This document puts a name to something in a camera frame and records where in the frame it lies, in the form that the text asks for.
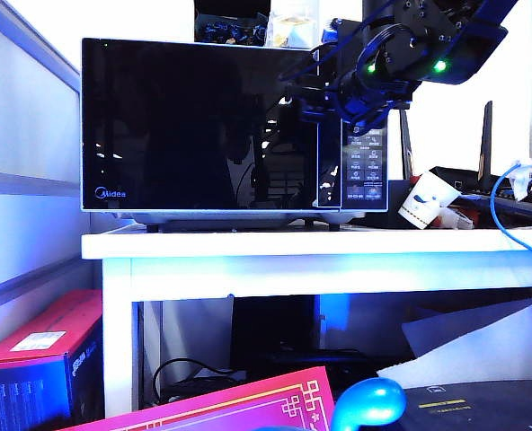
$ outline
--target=midea logo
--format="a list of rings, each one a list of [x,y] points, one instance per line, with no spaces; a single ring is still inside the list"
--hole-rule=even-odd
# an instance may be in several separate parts
[[[106,199],[106,198],[125,198],[126,192],[124,191],[110,191],[106,189],[105,187],[97,187],[94,191],[94,195],[98,199]]]

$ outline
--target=shelf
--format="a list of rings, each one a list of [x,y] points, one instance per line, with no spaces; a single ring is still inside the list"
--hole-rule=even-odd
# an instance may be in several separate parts
[[[512,231],[532,246],[532,228]],[[278,231],[146,233],[132,224],[108,233],[84,235],[84,259],[220,256],[303,256],[338,254],[468,253],[523,251],[496,230],[377,230],[354,226],[328,232],[293,224]]]

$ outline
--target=blue cable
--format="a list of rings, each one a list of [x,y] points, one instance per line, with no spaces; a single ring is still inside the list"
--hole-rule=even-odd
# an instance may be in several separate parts
[[[496,226],[498,226],[498,229],[500,229],[504,235],[506,235],[512,241],[517,242],[519,245],[521,245],[522,247],[525,247],[526,249],[532,252],[532,246],[529,244],[526,244],[525,242],[521,241],[520,239],[512,235],[510,232],[508,232],[508,230],[506,230],[506,228],[503,227],[500,220],[498,220],[498,215],[496,214],[495,200],[496,200],[496,193],[498,192],[498,187],[500,186],[501,182],[504,181],[508,175],[510,175],[510,173],[514,172],[520,167],[521,167],[521,163],[514,164],[503,175],[501,175],[500,178],[493,185],[492,193],[490,195],[490,212],[492,213],[493,222],[496,223]]]

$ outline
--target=pink box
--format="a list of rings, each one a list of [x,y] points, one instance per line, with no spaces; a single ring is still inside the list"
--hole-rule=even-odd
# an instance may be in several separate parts
[[[325,369],[319,366],[66,429],[252,431],[289,426],[329,431],[333,406]]]

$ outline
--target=power cord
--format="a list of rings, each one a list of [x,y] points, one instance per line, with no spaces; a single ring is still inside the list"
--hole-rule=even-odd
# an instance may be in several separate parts
[[[155,395],[155,399],[156,399],[156,403],[157,404],[160,404],[160,402],[162,401],[161,397],[160,397],[160,393],[156,389],[156,380],[158,378],[158,375],[160,374],[160,372],[166,366],[168,366],[170,364],[173,364],[175,362],[188,362],[188,363],[191,363],[191,364],[196,364],[196,365],[201,366],[202,368],[205,368],[205,369],[211,371],[212,373],[221,374],[221,375],[224,375],[224,376],[229,376],[229,375],[235,373],[235,370],[228,370],[228,371],[217,370],[216,368],[213,368],[212,366],[206,365],[203,362],[197,361],[196,359],[190,359],[188,357],[176,357],[175,359],[170,359],[170,360],[160,364],[160,366],[158,368],[156,368],[154,374],[152,375],[152,393]]]
[[[498,229],[501,230],[501,232],[506,235],[508,238],[513,240],[514,242],[518,243],[522,247],[525,247],[529,251],[532,252],[532,246],[529,244],[526,244],[525,242],[521,241],[519,238],[516,238],[514,235],[512,235],[500,222],[498,219],[498,215],[496,214],[496,193],[498,192],[498,187],[501,185],[501,183],[515,170],[519,169],[521,167],[521,163],[514,164],[511,168],[509,168],[503,175],[500,176],[500,178],[495,182],[492,188],[492,193],[490,194],[490,212],[492,213],[493,222],[496,223],[496,226],[498,226]]]

